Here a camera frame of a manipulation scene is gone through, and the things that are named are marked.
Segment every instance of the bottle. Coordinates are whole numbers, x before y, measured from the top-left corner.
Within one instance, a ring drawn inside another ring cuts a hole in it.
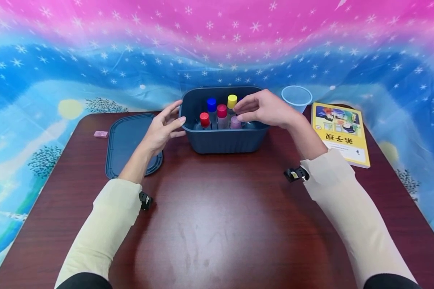
[[[217,130],[217,100],[215,98],[207,100],[207,113],[209,113],[212,130]]]
[[[217,106],[217,127],[219,130],[226,130],[228,128],[227,106],[225,104]]]
[[[233,109],[236,106],[236,103],[238,102],[238,97],[236,97],[235,94],[230,94],[227,98],[227,115],[228,115],[228,122],[231,122],[231,118],[235,115],[235,112]]]
[[[241,128],[241,121],[238,121],[236,116],[232,116],[230,121],[230,129],[238,130],[239,128]]]
[[[209,121],[209,114],[207,112],[203,112],[199,115],[199,125],[197,130],[210,130],[211,122]]]

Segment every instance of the yellow book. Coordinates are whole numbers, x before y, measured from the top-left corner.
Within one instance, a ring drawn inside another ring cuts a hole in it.
[[[312,127],[328,149],[339,150],[349,164],[370,167],[363,119],[358,110],[315,102]]]

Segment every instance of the red cap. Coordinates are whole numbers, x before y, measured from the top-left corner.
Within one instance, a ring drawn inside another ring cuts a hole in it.
[[[225,104],[219,104],[217,106],[217,117],[226,118],[227,117],[227,106]]]
[[[203,128],[207,128],[209,125],[211,125],[211,122],[209,121],[209,114],[207,112],[203,112],[199,115],[199,120],[201,121],[201,126]]]

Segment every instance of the eraser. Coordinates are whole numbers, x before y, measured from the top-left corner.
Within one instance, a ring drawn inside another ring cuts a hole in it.
[[[108,132],[107,131],[95,131],[95,133],[93,134],[94,137],[101,137],[101,138],[107,138],[108,137]]]

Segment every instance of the yellow cap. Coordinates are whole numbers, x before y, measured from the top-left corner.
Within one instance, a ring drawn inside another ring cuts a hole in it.
[[[238,97],[236,97],[235,94],[230,94],[228,96],[227,107],[232,110],[236,106],[237,102],[238,102]]]

